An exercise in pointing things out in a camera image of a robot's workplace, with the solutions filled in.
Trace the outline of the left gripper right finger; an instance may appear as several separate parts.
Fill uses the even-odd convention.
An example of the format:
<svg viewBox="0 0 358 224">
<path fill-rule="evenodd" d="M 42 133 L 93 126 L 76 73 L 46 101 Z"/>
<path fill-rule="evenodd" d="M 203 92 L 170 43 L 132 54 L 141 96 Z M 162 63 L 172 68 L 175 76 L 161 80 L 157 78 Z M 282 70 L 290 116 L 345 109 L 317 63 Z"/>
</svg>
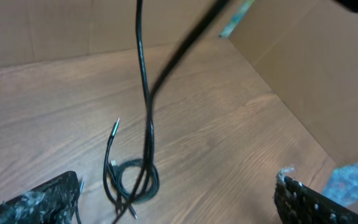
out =
<svg viewBox="0 0 358 224">
<path fill-rule="evenodd" d="M 358 214 L 284 174 L 276 176 L 274 204 L 283 223 L 358 224 Z"/>
</svg>

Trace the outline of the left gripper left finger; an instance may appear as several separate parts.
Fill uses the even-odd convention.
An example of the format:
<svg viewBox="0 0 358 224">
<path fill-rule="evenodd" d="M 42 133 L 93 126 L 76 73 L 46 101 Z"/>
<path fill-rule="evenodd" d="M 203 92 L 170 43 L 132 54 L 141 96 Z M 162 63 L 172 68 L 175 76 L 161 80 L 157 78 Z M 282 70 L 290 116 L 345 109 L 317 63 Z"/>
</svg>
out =
<svg viewBox="0 0 358 224">
<path fill-rule="evenodd" d="M 79 196 L 77 174 L 69 170 L 0 204 L 0 224 L 71 223 Z"/>
</svg>

